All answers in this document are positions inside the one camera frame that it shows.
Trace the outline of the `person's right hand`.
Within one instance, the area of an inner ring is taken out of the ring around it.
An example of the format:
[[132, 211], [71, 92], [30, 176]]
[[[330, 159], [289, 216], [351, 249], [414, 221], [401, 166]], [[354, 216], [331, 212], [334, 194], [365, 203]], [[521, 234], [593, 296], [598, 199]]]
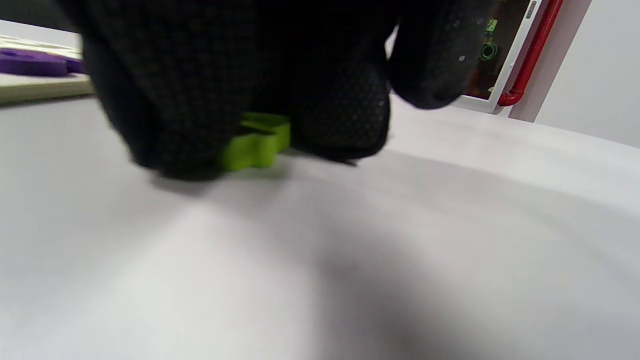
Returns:
[[473, 76], [493, 0], [58, 0], [133, 162], [215, 177], [251, 113], [333, 161], [379, 153], [390, 93], [422, 110]]

